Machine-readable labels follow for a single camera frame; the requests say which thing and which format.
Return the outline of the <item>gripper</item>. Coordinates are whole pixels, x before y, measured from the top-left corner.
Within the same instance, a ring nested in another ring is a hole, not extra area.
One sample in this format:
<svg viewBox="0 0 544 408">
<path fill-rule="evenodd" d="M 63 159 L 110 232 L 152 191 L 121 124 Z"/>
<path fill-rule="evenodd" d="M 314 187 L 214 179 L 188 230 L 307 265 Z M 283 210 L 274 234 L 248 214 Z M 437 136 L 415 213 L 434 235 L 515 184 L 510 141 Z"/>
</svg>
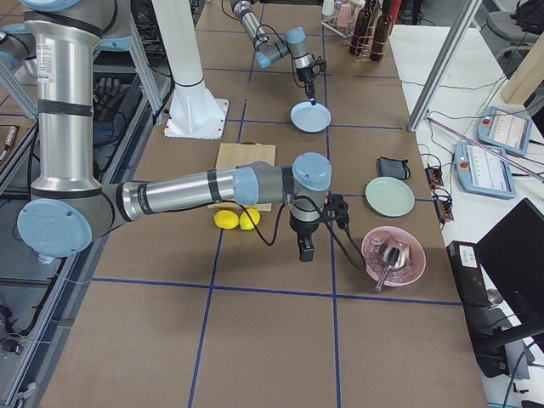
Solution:
<svg viewBox="0 0 544 408">
<path fill-rule="evenodd" d="M 303 221 L 291 213 L 289 224 L 291 229 L 297 234 L 299 260 L 301 262 L 312 262 L 315 254 L 312 235 L 319 228 L 320 220 Z"/>
<path fill-rule="evenodd" d="M 315 85 L 313 84 L 315 79 L 314 68 L 311 65 L 297 68 L 296 73 L 297 79 L 304 83 L 304 92 L 306 97 L 309 99 L 310 104 L 316 105 Z"/>
</svg>

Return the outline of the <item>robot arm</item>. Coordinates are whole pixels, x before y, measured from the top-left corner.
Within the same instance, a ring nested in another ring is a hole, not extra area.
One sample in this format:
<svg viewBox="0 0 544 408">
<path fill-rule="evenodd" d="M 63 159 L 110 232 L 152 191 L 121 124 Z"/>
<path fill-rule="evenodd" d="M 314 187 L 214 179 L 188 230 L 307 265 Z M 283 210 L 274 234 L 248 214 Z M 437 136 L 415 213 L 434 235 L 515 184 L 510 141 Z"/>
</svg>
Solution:
<svg viewBox="0 0 544 408">
<path fill-rule="evenodd" d="M 326 61 L 309 51 L 302 27 L 271 42 L 259 24 L 254 3 L 230 1 L 234 18 L 251 38 L 255 57 L 267 68 L 291 57 L 309 102 L 295 105 L 292 120 L 304 132 L 328 127 L 330 112 L 315 101 L 313 84 Z M 64 258 L 141 216 L 183 211 L 232 200 L 241 206 L 282 203 L 290 206 L 290 225 L 297 233 L 299 257 L 313 258 L 311 235 L 317 230 L 332 179 L 332 165 L 321 154 L 303 153 L 292 165 L 264 161 L 234 169 L 209 170 L 161 182 L 102 185 L 93 173 L 93 52 L 111 29 L 128 28 L 128 1 L 20 1 L 24 22 L 36 41 L 37 114 L 40 174 L 31 183 L 31 200 L 16 225 L 23 242 L 35 252 Z M 201 68 L 188 1 L 152 1 L 173 74 L 174 92 L 168 137 L 220 139 L 227 99 L 215 99 Z M 322 126 L 304 127 L 323 109 Z"/>
<path fill-rule="evenodd" d="M 315 78 L 324 70 L 322 58 L 315 58 L 310 53 L 306 33 L 302 27 L 294 27 L 284 37 L 275 30 L 259 22 L 252 6 L 256 1 L 231 1 L 233 16 L 243 26 L 252 40 L 255 59 L 262 69 L 271 67 L 275 62 L 289 56 L 297 79 L 302 83 L 304 92 L 311 105 L 317 105 L 315 98 Z"/>
</svg>

